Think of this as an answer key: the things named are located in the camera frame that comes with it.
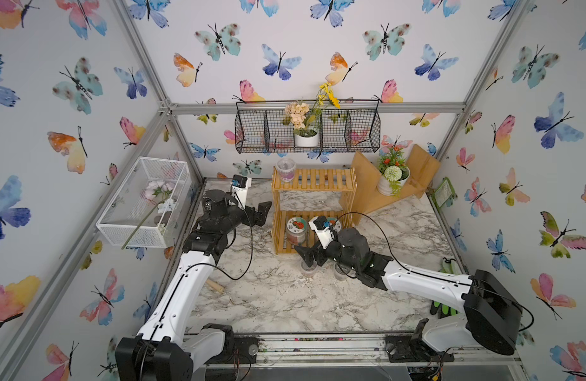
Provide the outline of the dark seed jar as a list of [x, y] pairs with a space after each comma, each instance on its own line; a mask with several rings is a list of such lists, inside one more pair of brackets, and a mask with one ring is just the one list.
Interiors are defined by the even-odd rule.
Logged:
[[334, 276], [339, 281], [344, 281], [352, 276], [351, 268], [339, 263], [333, 264]]

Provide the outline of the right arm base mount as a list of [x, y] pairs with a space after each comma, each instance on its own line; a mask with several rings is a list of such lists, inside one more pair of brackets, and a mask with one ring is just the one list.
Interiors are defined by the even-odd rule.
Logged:
[[429, 319], [420, 320], [413, 333], [399, 333], [385, 336], [385, 351], [391, 363], [453, 362], [453, 354], [437, 352], [421, 338]]

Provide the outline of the purple seed jar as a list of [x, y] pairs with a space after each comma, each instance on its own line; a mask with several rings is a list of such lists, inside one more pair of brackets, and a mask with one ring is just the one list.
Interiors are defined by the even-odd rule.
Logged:
[[294, 180], [296, 174], [296, 163], [289, 158], [283, 158], [278, 161], [276, 171], [282, 182], [290, 183]]

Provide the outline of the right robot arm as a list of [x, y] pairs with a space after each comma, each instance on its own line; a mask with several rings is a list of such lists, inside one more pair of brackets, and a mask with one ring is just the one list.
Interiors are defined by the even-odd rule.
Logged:
[[338, 233], [318, 230], [316, 235], [314, 246], [295, 249], [306, 265], [321, 266], [332, 260], [353, 270], [356, 279], [367, 287], [417, 295], [458, 312], [456, 316], [420, 322], [418, 333], [424, 346], [444, 352], [481, 345], [499, 355], [515, 354], [523, 309], [488, 271], [466, 276], [400, 264], [393, 257], [370, 250], [367, 238], [355, 228]]

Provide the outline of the two-tier bamboo shelf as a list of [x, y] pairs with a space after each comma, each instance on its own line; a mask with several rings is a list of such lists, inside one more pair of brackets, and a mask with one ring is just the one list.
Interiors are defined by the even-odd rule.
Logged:
[[[272, 198], [274, 218], [272, 224], [272, 241], [277, 255], [294, 254], [293, 244], [286, 235], [286, 224], [293, 217], [301, 217], [309, 221], [313, 217], [323, 215], [337, 217], [341, 225], [348, 228], [352, 225], [352, 206], [358, 188], [356, 171], [352, 168], [298, 168], [294, 178], [286, 183], [275, 169], [272, 174]], [[335, 210], [327, 206], [314, 206], [305, 202], [302, 206], [287, 208], [282, 206], [282, 197], [294, 192], [296, 195], [335, 196], [338, 195], [340, 208]]]

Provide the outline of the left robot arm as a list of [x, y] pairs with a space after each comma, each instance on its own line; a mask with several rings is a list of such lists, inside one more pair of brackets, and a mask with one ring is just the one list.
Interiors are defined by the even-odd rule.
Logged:
[[202, 198], [203, 214], [183, 245], [172, 282], [135, 338], [123, 338], [115, 349], [121, 380], [190, 380], [212, 360], [232, 360], [237, 347], [230, 325], [207, 324], [185, 341], [187, 319], [221, 255], [228, 236], [239, 225], [262, 226], [272, 202], [246, 206], [241, 190], [209, 190]]

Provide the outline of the red seed jar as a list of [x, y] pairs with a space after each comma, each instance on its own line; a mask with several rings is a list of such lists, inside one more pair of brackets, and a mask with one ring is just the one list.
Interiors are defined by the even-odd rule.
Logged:
[[308, 265], [305, 261], [301, 261], [301, 273], [306, 278], [312, 278], [318, 270], [318, 265], [313, 262], [312, 265]]

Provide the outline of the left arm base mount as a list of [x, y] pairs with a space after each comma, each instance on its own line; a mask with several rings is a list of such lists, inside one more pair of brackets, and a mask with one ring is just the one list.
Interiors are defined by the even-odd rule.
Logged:
[[186, 341], [186, 349], [197, 366], [233, 364], [236, 359], [256, 363], [260, 340], [238, 335], [231, 325], [208, 324]]

